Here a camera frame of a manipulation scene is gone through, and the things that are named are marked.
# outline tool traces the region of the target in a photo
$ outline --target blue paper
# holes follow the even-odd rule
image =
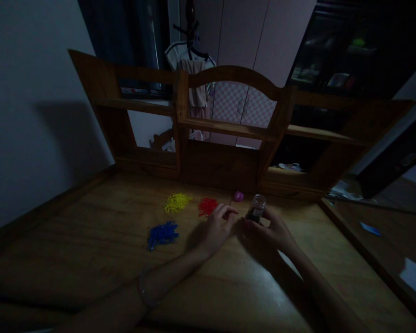
[[[369,226],[368,224],[360,222],[361,226],[368,232],[371,232],[372,234],[375,234],[376,236],[380,237],[380,232],[375,227]]]

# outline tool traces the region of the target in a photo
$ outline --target wardrobe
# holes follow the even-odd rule
[[[181,0],[184,19],[185,0]],[[219,66],[253,69],[284,86],[315,0],[194,0],[200,43]],[[218,82],[212,119],[266,128],[275,102],[237,82]],[[210,141],[259,149],[261,141],[211,133]]]

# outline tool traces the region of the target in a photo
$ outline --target pink ball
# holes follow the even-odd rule
[[[234,194],[234,201],[235,202],[241,202],[244,199],[244,194],[242,192],[237,191]]]

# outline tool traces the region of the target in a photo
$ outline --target yellow rubber bands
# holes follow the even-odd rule
[[[180,212],[193,198],[183,193],[173,193],[166,201],[165,213]]]

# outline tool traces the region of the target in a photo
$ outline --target glass jar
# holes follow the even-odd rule
[[[248,213],[246,213],[246,219],[261,224],[260,217],[262,216],[266,203],[267,199],[265,199],[263,195],[256,194],[253,198],[253,201],[251,201],[251,206],[250,209],[248,209]]]

